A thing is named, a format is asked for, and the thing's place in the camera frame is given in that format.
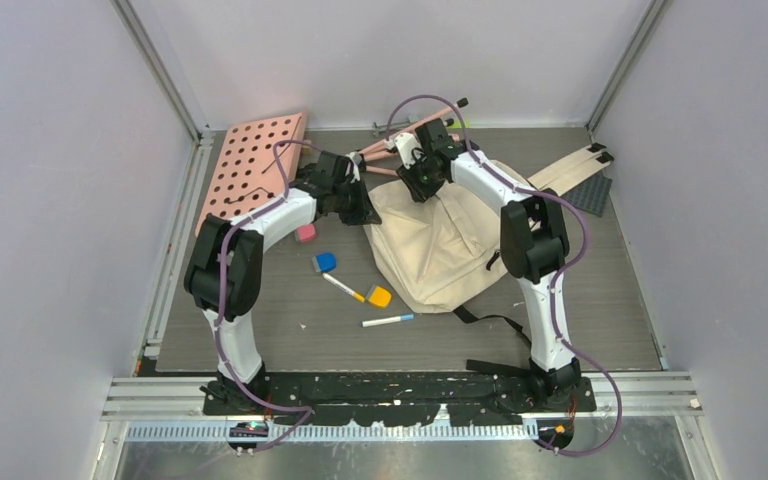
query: blue eraser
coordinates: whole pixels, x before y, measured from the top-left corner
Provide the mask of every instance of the blue eraser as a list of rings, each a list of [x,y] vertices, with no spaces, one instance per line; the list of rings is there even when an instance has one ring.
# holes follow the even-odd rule
[[[320,253],[313,257],[313,269],[316,273],[328,273],[337,268],[337,257],[331,252]]]

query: pink sponge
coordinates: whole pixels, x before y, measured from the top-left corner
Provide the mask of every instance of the pink sponge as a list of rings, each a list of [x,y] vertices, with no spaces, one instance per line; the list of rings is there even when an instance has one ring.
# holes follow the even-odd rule
[[[299,243],[312,242],[314,238],[316,238],[316,227],[312,223],[296,230],[296,241]]]

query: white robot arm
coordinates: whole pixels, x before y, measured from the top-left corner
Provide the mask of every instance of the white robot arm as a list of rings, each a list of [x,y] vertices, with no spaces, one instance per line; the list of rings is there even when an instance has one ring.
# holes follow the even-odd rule
[[[286,198],[279,196],[250,212],[252,220],[232,234],[227,255],[225,319],[217,328],[225,356],[243,383],[248,384],[264,373],[252,329],[252,308],[260,293],[263,254],[278,240],[329,213],[338,213],[346,225],[381,223],[360,178],[356,164],[359,161],[359,155],[349,158],[322,152],[316,164],[299,170],[298,180],[291,184]],[[219,315],[221,244],[231,226],[248,217],[226,221],[208,216],[196,239],[184,289],[193,295],[211,328]],[[219,373],[233,378],[221,361]]]
[[[550,292],[564,266],[569,240],[561,206],[530,195],[523,185],[494,166],[476,145],[453,140],[442,120],[431,120],[414,132],[396,135],[388,147],[398,151],[396,171],[414,201],[424,202],[445,182],[456,183],[480,198],[501,219],[500,253],[525,297],[532,336],[530,377],[533,389],[552,395],[576,384],[581,367],[561,342],[569,339],[563,297],[563,274],[554,282],[555,316]]]

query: gray table surface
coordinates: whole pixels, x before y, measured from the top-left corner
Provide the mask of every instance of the gray table surface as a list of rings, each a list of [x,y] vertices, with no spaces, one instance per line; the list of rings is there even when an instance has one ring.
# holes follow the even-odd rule
[[[589,143],[587,132],[581,128],[485,129],[473,130],[470,135],[489,158],[508,164],[524,177]],[[368,131],[308,132],[306,138],[334,152],[361,148],[374,140]],[[221,145],[221,141],[220,135],[215,143]],[[211,156],[208,172],[215,168],[216,156]],[[304,156],[301,164],[314,160],[314,156]],[[376,166],[393,167],[394,162],[376,162]],[[370,189],[394,180],[378,174],[365,174],[365,178]],[[591,248],[565,280],[572,341],[611,370],[659,370],[613,206],[609,203],[601,218],[585,215],[593,236]],[[571,215],[565,212],[565,218],[575,252],[581,244],[581,232]],[[388,287],[375,267],[361,227],[343,226],[331,216],[318,220],[316,228],[318,236],[313,242],[300,245],[289,236],[265,255],[254,330],[269,370],[463,370],[468,358],[527,365],[527,350],[503,320],[467,325],[453,314],[426,314],[411,322],[361,328],[361,320],[409,310],[396,295],[386,310],[371,308],[319,278],[310,258],[330,251],[339,262],[333,273],[344,283],[361,293],[373,284]],[[193,239],[189,237],[185,267]],[[469,301],[467,307],[478,316],[503,314],[527,326],[522,301],[516,282],[505,277]],[[157,369],[216,370],[207,321],[181,285],[173,299]]]

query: white marker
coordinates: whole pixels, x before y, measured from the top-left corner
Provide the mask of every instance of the white marker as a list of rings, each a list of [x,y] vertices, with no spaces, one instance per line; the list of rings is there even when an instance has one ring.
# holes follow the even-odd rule
[[[363,295],[357,293],[356,291],[352,290],[351,288],[343,285],[343,282],[337,280],[336,278],[332,277],[331,275],[328,275],[327,273],[322,274],[322,278],[325,280],[328,280],[332,285],[339,288],[340,290],[348,293],[349,295],[355,297],[355,299],[361,303],[366,303],[366,299],[363,298]]]
[[[395,317],[380,318],[378,320],[364,320],[360,322],[360,326],[374,327],[376,325],[386,325],[388,323],[407,322],[408,320],[413,320],[412,313],[408,313],[407,315],[396,315]]]

